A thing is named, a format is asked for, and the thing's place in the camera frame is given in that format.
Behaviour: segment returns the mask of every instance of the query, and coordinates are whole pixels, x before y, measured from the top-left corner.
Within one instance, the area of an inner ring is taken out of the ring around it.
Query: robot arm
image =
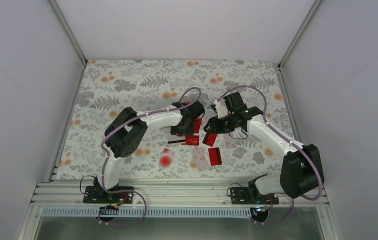
[[[150,114],[131,122],[127,127],[117,131],[105,142],[106,146],[113,153],[104,171],[106,189],[110,190],[118,185],[121,163],[125,157],[131,155],[137,149],[146,131],[171,126],[171,134],[173,135],[193,135],[194,121],[203,114],[205,110],[199,101],[196,101],[187,108],[173,110],[184,105],[184,103],[174,102],[163,109],[150,111]],[[145,114],[145,112],[134,111],[131,107],[123,109],[106,129],[105,136],[127,120],[143,114]],[[99,192],[102,191],[101,179],[101,175],[98,175],[97,180],[95,180],[95,186],[97,186],[96,189]]]
[[[317,176],[311,165],[306,162],[305,157],[293,144],[302,146],[302,150],[310,157],[320,174],[321,181],[324,182],[320,154],[317,147],[312,144],[305,146],[301,142],[293,140],[272,123],[265,122],[263,112],[257,107],[248,108],[239,92],[225,96],[224,102],[226,107],[219,102],[215,102],[214,107],[218,110],[218,116],[208,121],[204,128],[206,132],[224,134],[234,131],[235,128],[242,128],[261,139],[264,145],[274,152],[275,156],[282,159],[280,175],[268,174],[258,177],[249,183],[249,187],[255,189],[255,191],[252,191],[253,194],[286,193],[291,198],[297,198],[319,186]],[[290,142],[284,141],[282,136],[289,139]]]

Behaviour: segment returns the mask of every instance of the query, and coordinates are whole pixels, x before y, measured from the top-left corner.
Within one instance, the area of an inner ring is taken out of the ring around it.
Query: metal bar
[[[234,181],[234,177],[220,179],[126,179],[120,182],[123,186],[133,186],[147,200],[150,207],[258,207],[263,205],[232,205],[227,196],[230,183],[247,183],[250,177],[243,181]],[[92,185],[90,180],[83,181],[82,187]],[[85,204],[80,193],[79,181],[60,181],[37,184],[32,198],[34,205],[50,206],[104,206],[105,204]],[[308,192],[307,196],[315,196],[318,190]],[[289,207],[291,199],[285,194],[279,195],[279,204],[275,207]],[[295,199],[298,207],[327,206],[327,198],[323,195],[317,201],[308,201],[298,197]],[[141,207],[143,202],[138,195],[133,197],[131,206]]]
[[[36,236],[42,213],[42,206],[30,205],[18,233],[18,240],[33,240]]]
[[[299,39],[301,38],[302,34],[304,33],[306,27],[311,22],[312,17],[317,12],[318,7],[320,6],[323,0],[315,0],[312,4],[311,8],[309,9],[307,16],[305,17],[304,21],[302,22],[301,26],[299,27],[298,31],[295,34],[295,37],[292,39],[292,42],[289,44],[286,52],[283,55],[282,60],[280,61],[280,67],[282,68],[285,64],[287,59],[289,58],[290,54],[292,53],[293,49],[295,48],[296,44],[298,43]]]
[[[78,45],[78,42],[77,42],[74,34],[72,33],[71,28],[69,27],[64,15],[62,14],[62,11],[61,11],[58,3],[56,2],[56,0],[49,0],[49,2],[50,2],[50,5],[53,8],[53,11],[56,13],[56,16],[58,17],[59,22],[61,23],[62,27],[64,28],[64,30],[65,30],[65,32],[68,36],[68,39],[71,41],[71,44],[74,47],[74,50],[75,50],[76,54],[78,55],[78,58],[83,63],[83,66],[86,66],[87,59],[84,56],[83,51],[80,48],[80,45]]]
[[[324,240],[340,240],[339,232],[336,229],[330,207],[317,207],[318,219],[320,220],[321,230]]]
[[[83,76],[84,76],[85,71],[86,71],[86,69],[84,68],[84,70],[81,72],[80,81],[78,83],[77,90],[75,91],[74,99],[72,100],[72,106],[71,106],[70,112],[68,113],[67,122],[65,124],[64,130],[62,131],[61,141],[58,145],[58,149],[56,150],[55,158],[52,160],[53,161],[52,167],[51,167],[50,171],[48,172],[48,174],[46,174],[45,182],[47,182],[47,183],[49,183],[52,180],[52,176],[53,176],[55,169],[57,169],[57,167],[59,167],[59,161],[61,160],[62,151],[64,150],[66,137],[68,135],[69,127],[70,127],[71,120],[72,120],[72,113],[74,112],[75,103],[76,103],[76,100],[77,100],[77,94],[80,91],[80,87],[81,87],[81,83],[83,82]]]
[[[280,83],[280,89],[283,94],[284,104],[286,105],[287,114],[289,115],[290,125],[292,126],[293,135],[295,139],[299,142],[301,141],[301,136],[299,135],[298,126],[296,125],[295,116],[293,115],[292,105],[290,104],[289,95],[287,93],[286,84],[284,83],[284,77],[282,73],[282,69],[278,67],[277,64],[274,64],[274,69],[276,70],[277,79]]]

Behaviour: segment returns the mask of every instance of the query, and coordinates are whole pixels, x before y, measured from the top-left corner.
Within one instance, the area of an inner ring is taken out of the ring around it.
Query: red sticker
[[[209,162],[211,166],[222,165],[220,149],[218,147],[213,147],[208,149]]]
[[[202,143],[212,147],[214,146],[214,142],[216,138],[217,138],[217,134],[207,132],[205,134],[205,137],[203,138]]]
[[[199,136],[186,136],[186,142],[182,145],[199,146]]]
[[[193,125],[193,132],[198,134],[199,133],[199,130],[201,129],[201,123],[202,123],[202,119],[200,118],[197,118],[195,120],[195,124]]]

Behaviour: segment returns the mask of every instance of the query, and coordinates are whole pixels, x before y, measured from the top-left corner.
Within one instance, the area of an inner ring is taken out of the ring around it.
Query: wire
[[[273,206],[274,206],[273,199],[269,195],[266,195],[266,196],[270,200],[270,208],[269,209],[272,209]]]
[[[138,115],[138,116],[135,116],[133,117],[132,119],[129,119],[127,120],[125,123],[121,124],[120,126],[118,126],[116,129],[114,129],[113,131],[111,131],[103,140],[102,140],[102,143],[100,144],[100,147],[106,152],[106,159],[105,159],[105,162],[103,163],[103,166],[102,166],[102,173],[101,173],[101,181],[100,181],[100,184],[102,185],[102,188],[103,190],[108,193],[108,194],[118,194],[118,193],[134,193],[134,194],[137,194],[142,200],[143,200],[143,204],[144,204],[144,211],[143,211],[143,215],[142,217],[134,222],[134,223],[107,223],[105,221],[102,221],[100,220],[100,215],[106,211],[109,211],[109,209],[104,209],[102,211],[99,212],[99,217],[98,217],[98,220],[100,223],[105,223],[105,224],[109,224],[109,225],[114,225],[114,226],[134,226],[138,223],[140,223],[145,217],[146,217],[146,213],[147,213],[147,204],[146,204],[146,200],[145,198],[137,191],[134,191],[134,190],[129,190],[129,189],[126,189],[126,190],[118,190],[118,191],[109,191],[108,189],[106,189],[105,187],[105,169],[106,169],[106,165],[109,161],[109,158],[111,156],[111,152],[109,151],[109,149],[106,147],[105,145],[105,142],[112,136],[114,135],[116,132],[118,132],[120,129],[122,129],[124,126],[130,124],[131,122],[137,120],[137,119],[141,119],[141,118],[144,118],[146,117],[147,115],[152,115],[152,114],[158,114],[158,113],[164,113],[164,112],[172,112],[172,111],[178,111],[178,110],[181,110],[181,109],[185,109],[189,106],[191,106],[192,104],[194,104],[196,101],[198,101],[200,98],[201,98],[201,95],[202,95],[202,91],[200,88],[198,87],[191,87],[189,89],[187,89],[180,97],[180,102],[181,100],[183,99],[183,97],[186,95],[187,92],[191,91],[191,90],[198,90],[199,92],[199,95],[198,97],[194,100],[194,101],[191,101],[189,104],[187,105],[184,105],[182,107],[177,107],[177,108],[172,108],[172,109],[159,109],[159,110],[154,110],[154,111],[151,111],[151,112],[147,112],[145,114],[142,114],[142,115]]]
[[[292,215],[293,209],[294,209],[293,206],[295,205],[295,202],[294,202],[293,198],[291,198],[291,199],[292,199],[292,204],[290,206],[289,212],[287,213],[287,215],[284,218],[280,219],[279,221],[274,221],[274,222],[257,222],[252,217],[250,218],[251,221],[253,221],[254,224],[263,225],[263,226],[276,225],[276,224],[280,224],[280,223],[286,221]]]
[[[285,135],[280,133],[279,130],[277,130],[277,127],[274,127],[272,123],[269,123],[269,121],[267,120],[267,117],[265,115],[265,112],[267,110],[267,98],[259,89],[257,89],[256,87],[253,87],[253,86],[249,86],[249,85],[235,86],[235,87],[232,87],[231,89],[227,90],[220,98],[217,99],[217,101],[219,102],[226,94],[228,94],[229,92],[231,92],[235,89],[239,89],[239,88],[250,88],[250,89],[257,91],[259,94],[261,94],[262,98],[264,99],[264,110],[262,111],[263,112],[262,117],[264,119],[266,126],[269,127],[274,133],[276,133],[279,137],[281,137],[287,143],[289,143],[289,145],[291,145],[295,149],[297,149],[305,157],[307,162],[311,165],[311,168],[314,171],[315,176],[317,177],[317,181],[318,181],[318,193],[317,193],[317,195],[315,197],[307,197],[305,195],[302,195],[302,197],[307,199],[307,200],[310,200],[310,201],[315,201],[315,200],[319,199],[321,197],[321,192],[322,192],[322,189],[323,189],[323,182],[321,181],[321,176],[318,173],[317,168],[315,167],[314,163],[309,158],[309,156],[301,149],[301,147],[297,146],[295,143],[292,142],[292,140],[291,140],[292,138],[287,138]]]
[[[84,179],[85,177],[92,177],[92,178],[94,178],[94,179],[95,179],[96,177],[95,177],[95,176],[92,176],[92,175],[86,175],[86,176],[82,177],[81,180],[80,180],[80,192],[81,192],[82,194],[84,194],[84,196],[87,196],[87,194],[86,194],[85,192],[81,191],[81,183],[83,182],[83,179]]]
[[[195,122],[197,122],[197,121],[201,121],[202,118],[203,118],[203,116],[205,116],[205,112],[203,112],[202,117],[201,117],[200,119],[196,119]]]
[[[233,184],[239,185],[241,188],[243,188],[242,185],[240,185],[240,184],[238,184],[238,183],[235,183],[235,182],[232,183],[232,184],[230,184],[229,187],[228,187],[227,190],[226,190],[226,194],[227,194],[227,196],[229,196],[229,197],[231,197],[231,195],[228,194],[228,190],[230,189],[230,187],[231,187]]]
[[[233,139],[238,139],[238,140],[245,140],[245,139],[247,139],[247,138],[248,138],[248,134],[245,132],[245,130],[242,129],[241,132],[242,132],[243,134],[245,134],[246,137],[244,137],[244,138],[239,138],[239,137],[233,137],[232,135],[230,135],[230,133],[228,133],[228,134],[229,134],[229,136],[230,136],[231,138],[233,138]]]

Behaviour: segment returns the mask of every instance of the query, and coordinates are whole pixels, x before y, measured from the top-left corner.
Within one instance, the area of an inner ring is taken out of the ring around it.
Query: table surface
[[[209,104],[227,89],[238,85],[252,85],[267,97],[267,117],[277,127],[293,136],[292,127],[284,104],[280,85],[273,64],[269,61],[242,60],[89,60],[73,111],[72,121],[65,141],[64,151],[57,172],[57,179],[80,179],[100,173],[105,152],[100,148],[105,129],[125,107],[136,111],[164,108],[177,102],[188,88],[202,88],[200,102],[205,107],[201,131],[207,120],[215,115]],[[242,98],[248,107],[263,108],[261,96],[241,88]],[[187,94],[193,100],[197,92]],[[281,159],[249,135],[236,140],[236,148],[226,149],[220,134],[214,147],[220,148],[222,165],[199,172],[190,164],[193,146],[167,144],[169,127],[148,130],[139,148],[122,161],[121,178],[213,178],[258,176],[279,173]],[[205,148],[208,157],[210,146]],[[159,165],[164,150],[175,151],[169,167]]]

